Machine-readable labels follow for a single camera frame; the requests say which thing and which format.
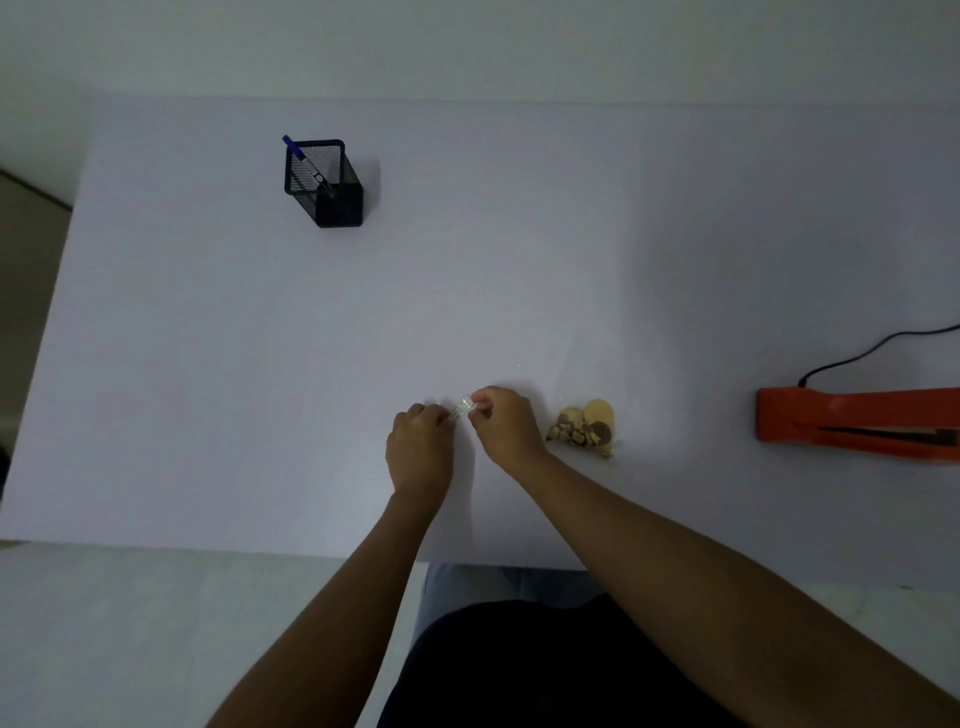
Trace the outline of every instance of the pen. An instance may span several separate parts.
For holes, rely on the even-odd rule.
[[[330,186],[330,183],[326,180],[326,177],[321,174],[320,170],[314,165],[312,161],[303,153],[297,142],[291,139],[286,134],[283,136],[283,142],[290,147],[290,151],[293,153],[293,156],[300,160],[300,163],[306,167],[306,171],[310,173],[310,176],[317,181],[317,184],[324,189],[326,194],[330,197],[333,197],[333,187]]]

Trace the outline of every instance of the black mesh pen holder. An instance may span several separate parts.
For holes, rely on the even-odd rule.
[[[340,139],[298,141],[314,167],[324,177],[318,181],[306,164],[287,149],[283,190],[320,228],[356,228],[363,224],[363,185],[350,166]]]

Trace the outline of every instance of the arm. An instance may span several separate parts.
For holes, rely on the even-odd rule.
[[[647,637],[733,714],[755,726],[960,725],[960,703],[776,574],[551,456],[516,392],[473,398],[490,458]]]
[[[370,535],[261,657],[208,728],[352,726],[394,630],[427,527],[453,473],[453,423],[439,405],[396,415],[394,495]]]

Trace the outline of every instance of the white table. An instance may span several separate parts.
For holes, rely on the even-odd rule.
[[[616,458],[577,463],[789,578],[958,589],[960,470],[753,437],[757,387],[960,320],[958,122],[106,98],[0,537],[343,556],[394,413],[506,382],[544,425],[613,401]],[[345,140],[362,228],[283,194],[284,133]],[[901,339],[811,386],[958,365],[960,336]],[[421,557],[576,567],[458,437]]]

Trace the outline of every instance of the power cord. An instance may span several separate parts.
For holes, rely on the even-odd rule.
[[[837,361],[837,362],[834,362],[833,364],[827,364],[827,366],[825,367],[817,367],[812,372],[807,372],[805,375],[800,377],[800,381],[797,382],[797,386],[801,388],[805,387],[806,381],[808,379],[810,379],[815,374],[819,374],[820,372],[825,372],[827,369],[833,369],[834,367],[842,367],[844,364],[853,364],[854,361],[859,361],[864,356],[869,356],[870,354],[875,352],[877,349],[882,347],[884,344],[886,344],[888,341],[890,341],[890,339],[895,339],[898,336],[931,336],[935,333],[948,333],[950,331],[956,331],[956,330],[960,330],[960,324],[956,324],[955,326],[951,326],[947,328],[937,328],[933,331],[898,331],[897,333],[892,333],[889,336],[887,336],[885,339],[880,341],[879,344],[875,345],[870,349],[867,349],[865,352],[863,352],[859,356],[855,356],[852,359],[844,359],[843,361]]]

